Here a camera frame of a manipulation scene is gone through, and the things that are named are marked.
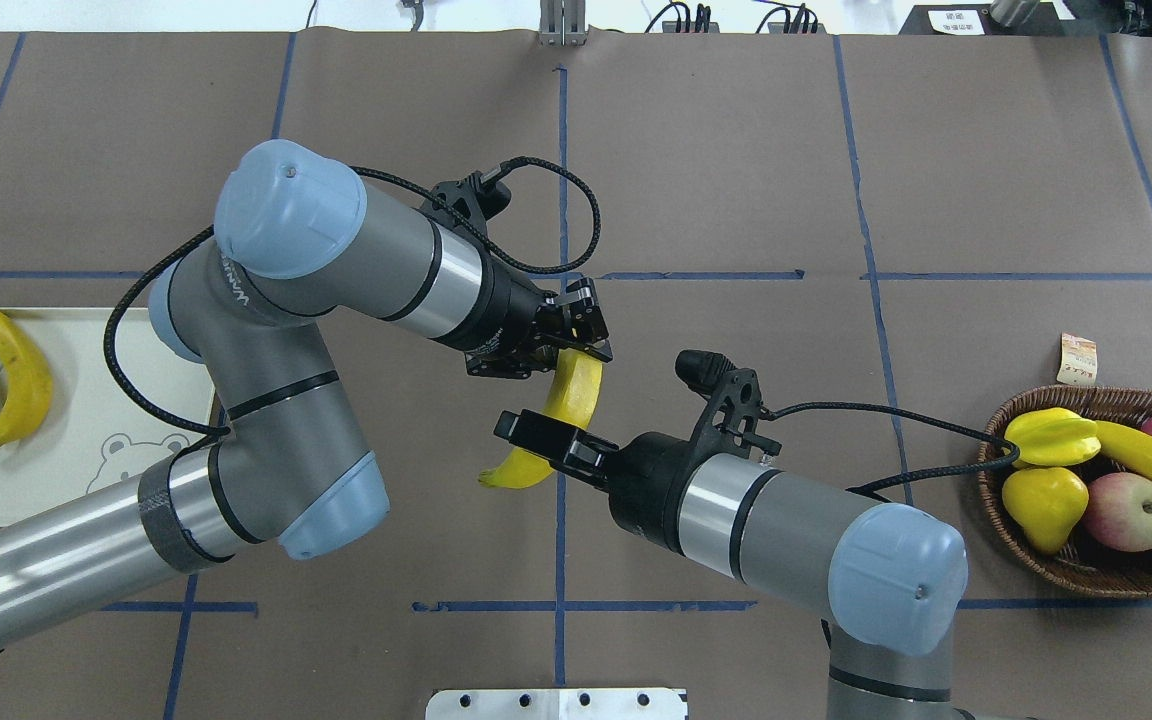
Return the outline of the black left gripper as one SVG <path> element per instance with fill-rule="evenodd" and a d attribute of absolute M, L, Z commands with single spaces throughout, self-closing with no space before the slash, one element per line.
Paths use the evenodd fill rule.
<path fill-rule="evenodd" d="M 611 363 L 611 333 L 593 281 L 576 281 L 562 293 L 511 281 L 494 291 L 468 327 L 467 374 L 526 379 L 558 369 L 559 353 L 579 351 Z"/>

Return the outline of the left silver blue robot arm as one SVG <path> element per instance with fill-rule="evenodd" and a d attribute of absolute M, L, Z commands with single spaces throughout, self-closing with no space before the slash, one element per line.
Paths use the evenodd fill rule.
<path fill-rule="evenodd" d="M 570 263 L 511 258 L 486 223 L 503 179 L 538 167 L 585 195 L 591 238 Z M 589 279 L 545 291 L 593 255 L 594 192 L 520 156 L 424 188 L 287 141 L 262 142 L 223 183 L 207 232 L 128 291 L 151 287 L 157 338 L 204 365 L 227 423 L 131 477 L 0 529 L 0 653 L 84 612 L 279 541 L 314 559 L 370 532 L 389 509 L 319 325 L 338 306 L 462 353 L 470 376 L 526 379 L 564 350 L 612 359 Z"/>

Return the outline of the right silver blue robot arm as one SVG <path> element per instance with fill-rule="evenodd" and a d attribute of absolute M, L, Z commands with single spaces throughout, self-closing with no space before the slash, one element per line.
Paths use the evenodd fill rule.
<path fill-rule="evenodd" d="M 687 439 L 626 446 L 535 411 L 495 433 L 608 498 L 627 533 L 813 612 L 829 629 L 829 719 L 963 719 L 952 702 L 952 626 L 968 579 L 955 528 L 756 461 L 755 370 L 684 350 L 676 376 L 704 397 Z"/>

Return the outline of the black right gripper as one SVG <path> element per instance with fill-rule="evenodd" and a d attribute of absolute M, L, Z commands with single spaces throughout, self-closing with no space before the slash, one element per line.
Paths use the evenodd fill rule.
<path fill-rule="evenodd" d="M 781 455 L 781 442 L 758 432 L 765 406 L 753 369 L 737 367 L 721 353 L 682 350 L 675 374 L 707 402 L 689 438 L 647 432 L 620 450 L 567 420 L 530 410 L 505 411 L 494 434 L 513 448 L 494 469 L 494 486 L 532 487 L 558 471 L 591 487 L 607 487 L 613 520 L 676 521 L 692 473 L 708 458 L 748 460 L 753 450 Z"/>

